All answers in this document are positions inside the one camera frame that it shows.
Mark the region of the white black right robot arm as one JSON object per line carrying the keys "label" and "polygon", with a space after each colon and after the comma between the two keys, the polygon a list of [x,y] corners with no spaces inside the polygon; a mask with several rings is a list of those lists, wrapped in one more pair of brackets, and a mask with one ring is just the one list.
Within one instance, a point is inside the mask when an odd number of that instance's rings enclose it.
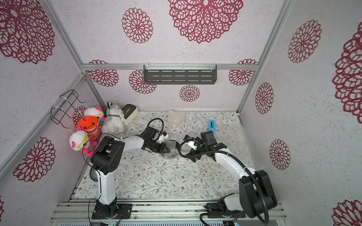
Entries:
{"label": "white black right robot arm", "polygon": [[269,175],[264,170],[255,170],[239,160],[227,146],[215,139],[203,141],[185,136],[180,146],[187,144],[191,150],[184,157],[195,162],[206,155],[222,165],[239,183],[239,191],[226,195],[218,201],[211,213],[246,215],[257,217],[263,224],[269,223],[269,210],[277,206],[277,200]]}

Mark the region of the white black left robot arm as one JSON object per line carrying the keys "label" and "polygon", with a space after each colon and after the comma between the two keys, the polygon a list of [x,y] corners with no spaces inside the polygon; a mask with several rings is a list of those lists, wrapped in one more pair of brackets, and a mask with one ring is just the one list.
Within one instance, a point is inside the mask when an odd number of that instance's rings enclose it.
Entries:
{"label": "white black left robot arm", "polygon": [[154,153],[168,153],[166,143],[159,143],[140,136],[117,139],[105,136],[99,142],[96,151],[91,157],[93,168],[98,172],[100,197],[98,201],[103,205],[110,205],[116,199],[114,185],[114,171],[118,168],[124,151],[145,149]]}

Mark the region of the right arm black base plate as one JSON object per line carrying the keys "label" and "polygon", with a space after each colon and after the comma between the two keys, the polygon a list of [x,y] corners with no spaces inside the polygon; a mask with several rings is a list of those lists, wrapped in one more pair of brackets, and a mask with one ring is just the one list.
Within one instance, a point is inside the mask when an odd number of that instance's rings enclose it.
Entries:
{"label": "right arm black base plate", "polygon": [[209,218],[245,218],[243,211],[230,211],[225,206],[216,202],[209,202],[205,206]]}

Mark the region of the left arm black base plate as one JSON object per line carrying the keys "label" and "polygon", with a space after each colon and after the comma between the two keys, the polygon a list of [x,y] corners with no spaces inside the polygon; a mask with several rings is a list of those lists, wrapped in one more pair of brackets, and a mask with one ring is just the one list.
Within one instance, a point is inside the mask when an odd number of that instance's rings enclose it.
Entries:
{"label": "left arm black base plate", "polygon": [[97,200],[91,219],[129,219],[132,208],[130,203],[117,203],[117,198],[108,205]]}

